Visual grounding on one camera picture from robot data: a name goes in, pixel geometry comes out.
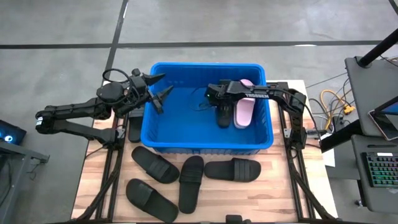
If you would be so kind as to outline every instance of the wooden tabletop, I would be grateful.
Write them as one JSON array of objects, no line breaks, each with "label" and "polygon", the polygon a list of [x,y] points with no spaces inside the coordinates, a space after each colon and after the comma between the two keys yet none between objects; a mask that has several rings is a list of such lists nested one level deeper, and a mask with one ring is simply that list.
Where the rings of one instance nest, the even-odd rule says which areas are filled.
[{"label": "wooden tabletop", "polygon": [[[288,82],[289,88],[295,88],[307,94],[303,80],[282,81]],[[297,220],[277,104],[271,100],[269,103],[274,133],[273,145],[256,155],[236,156],[260,162],[262,169],[260,176],[250,183],[212,180],[203,176],[195,212],[189,215],[180,212],[175,222],[224,222],[226,215],[242,215],[243,219],[251,219],[252,222],[292,222]],[[106,121],[95,121],[94,128],[103,129],[111,127],[112,120],[113,118]],[[313,128],[308,111],[304,112],[303,120],[306,128]],[[316,141],[310,139],[307,142],[317,144]],[[113,217],[114,222],[160,221],[139,210],[127,200],[126,185],[133,178],[143,180],[164,197],[178,205],[179,182],[176,181],[172,184],[158,183],[152,177],[149,177],[131,158],[132,150],[139,145],[141,144],[131,143],[126,138]],[[98,142],[91,141],[88,145],[87,153],[99,147],[101,145]],[[163,154],[162,156],[181,169],[185,160],[192,155]],[[205,162],[227,161],[232,158],[232,156],[225,155],[201,156]],[[334,217],[337,217],[335,203],[320,150],[307,146],[303,150],[303,157],[311,191],[326,210]],[[106,150],[103,149],[86,159],[81,173],[72,218],[81,215],[98,193],[105,158]],[[105,198],[104,214],[108,211],[109,195],[110,190]],[[305,211],[304,216],[308,217],[304,196],[301,191],[300,198]]]}]

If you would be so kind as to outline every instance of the concrete floor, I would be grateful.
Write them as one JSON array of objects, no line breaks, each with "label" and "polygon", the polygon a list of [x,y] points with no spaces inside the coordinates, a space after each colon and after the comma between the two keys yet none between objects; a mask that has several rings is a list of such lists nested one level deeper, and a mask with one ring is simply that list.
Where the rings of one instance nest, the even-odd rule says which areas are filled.
[{"label": "concrete floor", "polygon": [[[110,44],[121,5],[122,0],[0,0],[0,45]],[[381,40],[398,23],[388,0],[130,0],[124,15],[120,43]],[[117,49],[113,67],[125,71],[138,67],[149,73],[161,61],[249,62],[262,65],[269,80],[302,79],[309,86],[345,72],[346,57],[363,55],[373,47],[350,43]],[[384,54],[393,55],[398,55],[397,46]],[[51,155],[50,162],[37,169],[34,181],[26,178],[13,223],[70,218],[87,140],[69,134],[41,135],[34,129],[34,115],[46,105],[94,97],[108,56],[109,49],[0,48],[0,119],[28,131],[25,146]],[[343,75],[308,88],[308,95],[318,99],[323,89],[338,90],[346,79]],[[313,112],[320,111],[311,105]],[[346,118],[352,121],[356,115]],[[90,125],[92,119],[77,122]],[[357,208],[355,182],[331,179],[331,187],[340,218],[398,223],[396,215]]]}]

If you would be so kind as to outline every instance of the rgb keyboard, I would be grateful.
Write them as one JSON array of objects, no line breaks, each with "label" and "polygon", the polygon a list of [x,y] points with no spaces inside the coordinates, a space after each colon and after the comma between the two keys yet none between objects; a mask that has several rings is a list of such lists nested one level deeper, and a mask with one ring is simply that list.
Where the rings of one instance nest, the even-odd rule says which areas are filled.
[{"label": "rgb keyboard", "polygon": [[371,187],[398,188],[398,153],[362,153]]}]

